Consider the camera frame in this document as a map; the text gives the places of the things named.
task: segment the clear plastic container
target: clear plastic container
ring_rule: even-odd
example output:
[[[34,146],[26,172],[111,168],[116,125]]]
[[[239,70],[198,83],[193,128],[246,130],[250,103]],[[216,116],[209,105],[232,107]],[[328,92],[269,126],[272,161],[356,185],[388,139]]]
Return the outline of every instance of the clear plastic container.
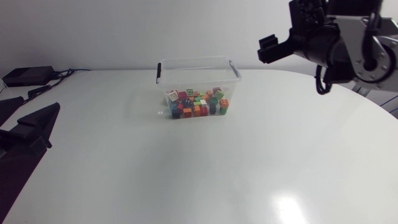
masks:
[[[228,57],[165,59],[156,79],[174,119],[225,115],[240,81]]]

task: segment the white table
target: white table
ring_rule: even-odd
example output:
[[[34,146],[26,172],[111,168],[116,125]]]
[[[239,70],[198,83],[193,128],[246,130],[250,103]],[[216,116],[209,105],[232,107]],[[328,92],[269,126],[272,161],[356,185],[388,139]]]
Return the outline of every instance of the white table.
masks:
[[[393,116],[310,76],[241,72],[226,116],[169,119],[155,71],[76,73],[21,107],[3,129],[61,104],[4,223],[398,223]]]

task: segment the toy cube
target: toy cube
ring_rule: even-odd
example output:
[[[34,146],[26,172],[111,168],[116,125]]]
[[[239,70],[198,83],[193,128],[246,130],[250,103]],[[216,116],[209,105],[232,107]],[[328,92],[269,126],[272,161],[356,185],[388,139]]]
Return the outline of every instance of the toy cube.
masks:
[[[173,119],[180,119],[180,111],[179,110],[172,110],[172,117]]]
[[[226,110],[228,110],[228,108],[220,108],[220,114],[221,115],[225,115],[226,114]]]
[[[191,108],[185,108],[184,109],[184,117],[186,117],[186,118],[191,118],[192,117],[192,109]]]
[[[229,107],[228,100],[220,100],[220,106],[221,108],[228,108]]]
[[[202,97],[202,99],[208,101],[208,100],[209,100],[209,96],[208,96],[208,95],[204,95],[204,96]]]
[[[177,109],[177,104],[176,103],[171,103],[170,104],[170,110],[176,110]]]
[[[214,94],[214,97],[217,98],[217,100],[220,100],[224,97],[224,93],[222,91],[217,90],[217,92]]]
[[[184,108],[192,108],[193,107],[193,102],[189,98],[185,98],[181,101],[182,105]]]
[[[169,99],[170,99],[172,102],[178,100],[178,94],[177,94],[177,92],[173,91],[173,92],[169,93]]]
[[[200,105],[201,105],[201,107],[207,107],[206,100],[200,100]]]
[[[187,90],[187,96],[193,96],[193,90],[192,89],[188,89]]]
[[[200,116],[200,106],[195,106],[193,109],[195,116]]]
[[[180,112],[180,114],[182,114],[183,111],[184,111],[184,105],[182,105],[182,103],[180,103],[180,104],[177,106],[177,109],[178,109],[178,111]]]
[[[180,100],[183,100],[183,99],[185,99],[186,97],[188,97],[186,92],[178,92],[177,94],[178,94],[178,98],[179,98]]]
[[[200,116],[207,116],[207,115],[208,115],[207,107],[200,108]]]
[[[216,111],[217,111],[217,108],[216,108],[216,106],[211,106],[210,105],[210,114],[216,114]]]
[[[213,88],[213,94],[216,94],[216,92],[217,92],[218,90],[221,91],[221,89],[220,89],[219,87]]]
[[[218,104],[218,100],[217,100],[217,98],[215,98],[215,97],[211,97],[211,98],[209,99],[209,103],[210,103],[211,105],[217,105],[217,104]]]

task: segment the white wall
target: white wall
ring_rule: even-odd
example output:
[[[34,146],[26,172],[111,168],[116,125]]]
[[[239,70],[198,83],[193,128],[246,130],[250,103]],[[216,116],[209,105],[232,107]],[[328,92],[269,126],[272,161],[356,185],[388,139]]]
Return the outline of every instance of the white wall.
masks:
[[[228,55],[239,68],[313,75],[315,65],[296,56],[271,65],[257,58],[259,39],[288,37],[289,1],[2,0],[0,77],[16,67],[142,69],[206,55]],[[398,19],[397,8],[384,0],[382,15]]]

